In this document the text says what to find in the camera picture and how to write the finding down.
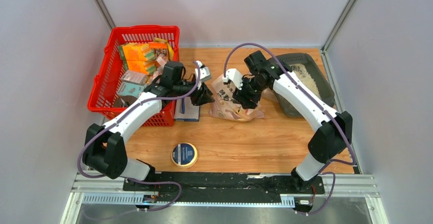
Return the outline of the pink cat litter bag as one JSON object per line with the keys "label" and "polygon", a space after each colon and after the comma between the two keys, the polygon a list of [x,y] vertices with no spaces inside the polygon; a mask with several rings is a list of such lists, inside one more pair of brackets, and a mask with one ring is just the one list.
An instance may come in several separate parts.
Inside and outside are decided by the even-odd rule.
{"label": "pink cat litter bag", "polygon": [[260,111],[261,105],[255,109],[243,109],[240,104],[234,103],[233,93],[235,86],[223,83],[223,75],[216,78],[211,84],[214,102],[212,103],[209,115],[215,118],[248,122],[255,118],[264,118]]}

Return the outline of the clear plastic scoop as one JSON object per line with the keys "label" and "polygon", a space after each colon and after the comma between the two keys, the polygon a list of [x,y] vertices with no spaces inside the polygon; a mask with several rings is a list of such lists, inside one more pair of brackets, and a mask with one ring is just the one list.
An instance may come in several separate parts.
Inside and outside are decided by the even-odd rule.
{"label": "clear plastic scoop", "polygon": [[264,97],[270,101],[278,103],[278,99],[277,99],[275,93],[272,90],[270,90],[269,88],[265,89],[261,95],[262,95],[262,97]]}

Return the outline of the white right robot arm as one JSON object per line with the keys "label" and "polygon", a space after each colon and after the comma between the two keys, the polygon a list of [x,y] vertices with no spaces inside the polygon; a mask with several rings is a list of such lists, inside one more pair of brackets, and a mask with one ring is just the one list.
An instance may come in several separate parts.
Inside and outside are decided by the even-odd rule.
{"label": "white right robot arm", "polygon": [[351,149],[350,137],[353,118],[348,112],[338,112],[320,100],[297,76],[288,71],[273,56],[267,60],[261,51],[245,58],[250,76],[237,69],[224,69],[223,81],[234,84],[233,99],[244,109],[254,109],[261,93],[269,88],[285,98],[309,123],[314,135],[308,143],[308,153],[294,169],[292,188],[299,193],[311,187],[311,180],[320,174],[334,157],[344,149]]}

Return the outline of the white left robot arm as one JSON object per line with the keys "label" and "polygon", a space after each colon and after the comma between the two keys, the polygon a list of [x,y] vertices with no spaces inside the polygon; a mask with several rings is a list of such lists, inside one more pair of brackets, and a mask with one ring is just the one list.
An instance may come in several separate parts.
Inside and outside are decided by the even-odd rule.
{"label": "white left robot arm", "polygon": [[209,68],[200,61],[194,64],[195,73],[189,81],[183,77],[185,67],[182,63],[168,61],[162,74],[126,110],[103,125],[92,124],[77,159],[80,174],[91,178],[82,169],[82,165],[86,165],[99,172],[97,178],[135,179],[142,190],[153,189],[156,184],[155,175],[150,173],[153,167],[129,158],[126,143],[146,121],[173,101],[190,97],[194,106],[214,102],[212,92],[205,84],[211,79]]}

